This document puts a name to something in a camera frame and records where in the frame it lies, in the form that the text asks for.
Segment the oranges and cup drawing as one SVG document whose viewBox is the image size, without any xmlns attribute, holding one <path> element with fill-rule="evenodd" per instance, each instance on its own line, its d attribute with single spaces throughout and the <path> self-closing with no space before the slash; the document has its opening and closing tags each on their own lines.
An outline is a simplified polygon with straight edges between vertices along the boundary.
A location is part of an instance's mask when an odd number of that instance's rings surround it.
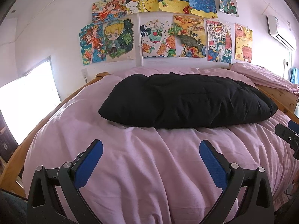
<svg viewBox="0 0 299 224">
<path fill-rule="evenodd" d="M 174 24 L 169 18 L 154 19 L 142 24 L 140 37 L 144 58 L 176 56 Z"/>
</svg>

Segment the white air conditioner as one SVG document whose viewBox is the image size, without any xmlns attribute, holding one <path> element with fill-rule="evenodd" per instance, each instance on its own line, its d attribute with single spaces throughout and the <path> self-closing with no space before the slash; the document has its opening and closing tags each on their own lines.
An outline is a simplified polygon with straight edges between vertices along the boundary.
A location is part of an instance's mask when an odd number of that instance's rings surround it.
<svg viewBox="0 0 299 224">
<path fill-rule="evenodd" d="M 296 50 L 296 40 L 292 32 L 279 22 L 275 16 L 267 16 L 269 34 L 291 51 Z"/>
</svg>

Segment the landscape drawing with black hill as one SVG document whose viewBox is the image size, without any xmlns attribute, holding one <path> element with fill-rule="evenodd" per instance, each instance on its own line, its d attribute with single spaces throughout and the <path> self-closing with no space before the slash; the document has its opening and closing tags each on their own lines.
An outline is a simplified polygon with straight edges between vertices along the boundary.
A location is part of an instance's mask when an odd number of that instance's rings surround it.
<svg viewBox="0 0 299 224">
<path fill-rule="evenodd" d="M 203 17 L 174 15 L 175 36 L 180 41 L 180 57 L 205 58 L 206 33 Z"/>
</svg>

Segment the pink pigs yellow drawing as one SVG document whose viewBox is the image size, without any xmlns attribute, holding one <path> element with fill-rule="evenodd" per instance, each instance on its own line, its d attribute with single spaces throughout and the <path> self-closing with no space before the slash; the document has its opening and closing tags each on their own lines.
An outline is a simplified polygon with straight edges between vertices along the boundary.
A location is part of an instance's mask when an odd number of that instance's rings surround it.
<svg viewBox="0 0 299 224">
<path fill-rule="evenodd" d="M 252 30 L 235 23 L 235 59 L 251 63 L 252 48 Z"/>
</svg>

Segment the orange hair girl drawing lower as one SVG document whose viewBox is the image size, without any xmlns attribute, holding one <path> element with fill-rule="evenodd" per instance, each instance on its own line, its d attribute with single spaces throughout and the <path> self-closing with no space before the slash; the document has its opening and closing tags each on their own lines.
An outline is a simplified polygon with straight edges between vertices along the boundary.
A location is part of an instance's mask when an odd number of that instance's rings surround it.
<svg viewBox="0 0 299 224">
<path fill-rule="evenodd" d="M 90 65 L 106 60 L 103 25 L 88 24 L 79 33 L 83 65 Z"/>
</svg>

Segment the orange hair girl drawing upper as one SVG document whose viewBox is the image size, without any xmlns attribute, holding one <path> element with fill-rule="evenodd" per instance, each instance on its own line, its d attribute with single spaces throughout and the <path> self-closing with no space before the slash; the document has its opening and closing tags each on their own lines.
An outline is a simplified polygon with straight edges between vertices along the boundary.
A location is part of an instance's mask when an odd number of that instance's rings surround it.
<svg viewBox="0 0 299 224">
<path fill-rule="evenodd" d="M 127 16 L 126 0 L 101 0 L 92 5 L 92 22 L 105 23 Z"/>
</svg>

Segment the pink folded blanket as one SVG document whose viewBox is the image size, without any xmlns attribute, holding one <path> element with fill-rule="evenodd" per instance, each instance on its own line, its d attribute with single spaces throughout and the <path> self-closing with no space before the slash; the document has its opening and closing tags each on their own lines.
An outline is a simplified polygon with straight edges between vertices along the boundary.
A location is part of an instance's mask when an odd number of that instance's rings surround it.
<svg viewBox="0 0 299 224">
<path fill-rule="evenodd" d="M 239 74 L 243 74 L 251 79 L 254 84 L 286 90 L 298 96 L 298 84 L 291 83 L 263 67 L 251 63 L 234 63 L 230 69 Z"/>
</svg>

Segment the black puffer jacket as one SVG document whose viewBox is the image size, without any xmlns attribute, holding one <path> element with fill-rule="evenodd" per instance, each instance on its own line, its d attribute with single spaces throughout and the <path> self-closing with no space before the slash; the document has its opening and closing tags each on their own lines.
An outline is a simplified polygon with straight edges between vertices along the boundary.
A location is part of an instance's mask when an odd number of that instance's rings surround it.
<svg viewBox="0 0 299 224">
<path fill-rule="evenodd" d="M 239 80 L 200 74 L 133 74 L 115 85 L 101 117 L 136 127 L 213 128 L 271 118 L 278 106 Z"/>
</svg>

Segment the orange hair girl drawing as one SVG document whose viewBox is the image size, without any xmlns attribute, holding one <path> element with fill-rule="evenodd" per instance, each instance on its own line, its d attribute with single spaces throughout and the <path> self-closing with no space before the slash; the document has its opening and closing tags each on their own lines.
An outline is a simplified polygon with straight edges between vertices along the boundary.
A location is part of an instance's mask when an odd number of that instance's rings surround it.
<svg viewBox="0 0 299 224">
<path fill-rule="evenodd" d="M 88 24 L 79 33 L 83 65 L 90 65 L 106 60 L 103 25 Z"/>
<path fill-rule="evenodd" d="M 101 0 L 92 5 L 92 22 L 105 23 L 127 16 L 126 0 Z"/>
</svg>

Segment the white wall socket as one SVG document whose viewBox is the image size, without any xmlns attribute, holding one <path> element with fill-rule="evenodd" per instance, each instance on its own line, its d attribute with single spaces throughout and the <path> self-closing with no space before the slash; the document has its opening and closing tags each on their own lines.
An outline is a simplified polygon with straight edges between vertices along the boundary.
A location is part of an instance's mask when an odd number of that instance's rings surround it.
<svg viewBox="0 0 299 224">
<path fill-rule="evenodd" d="M 85 83 L 88 83 L 88 72 L 87 72 L 87 69 L 82 69 L 81 72 L 82 72 L 82 76 L 84 78 Z"/>
</svg>

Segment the pink jellyfish blue drawing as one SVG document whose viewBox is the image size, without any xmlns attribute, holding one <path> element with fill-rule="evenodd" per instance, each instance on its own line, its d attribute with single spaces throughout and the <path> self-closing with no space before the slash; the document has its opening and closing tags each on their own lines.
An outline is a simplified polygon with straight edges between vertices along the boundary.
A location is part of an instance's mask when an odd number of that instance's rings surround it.
<svg viewBox="0 0 299 224">
<path fill-rule="evenodd" d="M 215 0 L 189 0 L 189 5 L 193 15 L 208 19 L 218 18 Z"/>
</svg>

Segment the blue cloth hanging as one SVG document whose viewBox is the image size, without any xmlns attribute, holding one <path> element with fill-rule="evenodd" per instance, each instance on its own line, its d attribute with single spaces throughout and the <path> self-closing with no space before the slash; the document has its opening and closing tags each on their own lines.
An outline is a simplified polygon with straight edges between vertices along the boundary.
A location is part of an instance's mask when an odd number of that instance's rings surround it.
<svg viewBox="0 0 299 224">
<path fill-rule="evenodd" d="M 299 84 L 299 69 L 296 67 L 291 68 L 290 81 L 294 84 Z"/>
</svg>

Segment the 2024 collage drawing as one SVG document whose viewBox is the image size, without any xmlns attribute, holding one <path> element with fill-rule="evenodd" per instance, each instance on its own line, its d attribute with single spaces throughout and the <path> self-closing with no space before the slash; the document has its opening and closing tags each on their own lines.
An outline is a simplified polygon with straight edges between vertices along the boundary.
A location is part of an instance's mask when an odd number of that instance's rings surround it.
<svg viewBox="0 0 299 224">
<path fill-rule="evenodd" d="M 219 21 L 206 21 L 207 59 L 212 62 L 231 63 L 232 35 L 231 26 Z"/>
</svg>

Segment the blond boy drawing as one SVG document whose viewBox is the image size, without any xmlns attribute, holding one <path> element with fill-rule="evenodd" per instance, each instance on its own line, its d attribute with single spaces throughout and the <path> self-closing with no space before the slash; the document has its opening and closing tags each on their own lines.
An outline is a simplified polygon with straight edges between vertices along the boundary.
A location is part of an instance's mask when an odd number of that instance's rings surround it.
<svg viewBox="0 0 299 224">
<path fill-rule="evenodd" d="M 103 29 L 107 62 L 135 59 L 134 23 L 131 18 L 106 22 Z"/>
</svg>

